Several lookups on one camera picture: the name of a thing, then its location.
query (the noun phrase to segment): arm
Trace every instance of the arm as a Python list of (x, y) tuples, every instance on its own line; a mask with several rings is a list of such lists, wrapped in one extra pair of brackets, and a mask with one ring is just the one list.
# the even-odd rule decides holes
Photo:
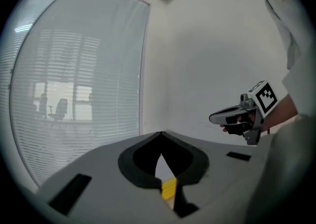
[(273, 111), (266, 117), (262, 131), (266, 131), (271, 127), (281, 124), (297, 115), (297, 110), (290, 95), (286, 95)]

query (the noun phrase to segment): yellow object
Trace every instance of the yellow object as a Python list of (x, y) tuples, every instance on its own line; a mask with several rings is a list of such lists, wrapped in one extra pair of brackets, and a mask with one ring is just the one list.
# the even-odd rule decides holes
[(176, 194), (176, 188), (177, 188), (177, 178), (173, 178), (166, 182), (163, 182), (161, 185), (162, 198), (164, 200), (168, 200), (169, 198), (173, 197)]

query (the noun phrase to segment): person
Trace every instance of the person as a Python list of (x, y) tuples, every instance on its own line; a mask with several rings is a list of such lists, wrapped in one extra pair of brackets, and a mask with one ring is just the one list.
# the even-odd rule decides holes
[[(297, 59), (307, 53), (315, 43), (315, 30), (300, 0), (265, 0), (265, 3), (287, 50), (287, 69), (290, 70)], [(265, 118), (262, 131), (281, 124), (297, 114), (294, 102), (288, 94)], [(223, 125), (221, 127), (224, 132), (227, 131)]]

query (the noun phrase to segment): wrist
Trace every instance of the wrist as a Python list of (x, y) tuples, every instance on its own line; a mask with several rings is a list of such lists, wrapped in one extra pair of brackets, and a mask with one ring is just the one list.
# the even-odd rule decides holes
[(261, 132), (263, 133), (263, 132), (267, 131), (268, 129), (270, 129), (270, 127), (271, 126), (269, 125), (269, 116), (267, 116), (266, 119), (263, 122)]

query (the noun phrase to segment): window blind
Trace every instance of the window blind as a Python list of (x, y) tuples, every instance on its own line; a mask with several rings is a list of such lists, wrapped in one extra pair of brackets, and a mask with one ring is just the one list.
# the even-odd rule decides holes
[(56, 0), (30, 29), (11, 118), (38, 184), (91, 149), (139, 135), (147, 15), (139, 0)]
[(12, 134), (9, 113), (9, 92), (17, 54), (29, 30), (55, 0), (20, 0), (8, 18), (0, 37), (0, 132), (1, 149), (8, 168), (21, 181), (28, 181)]

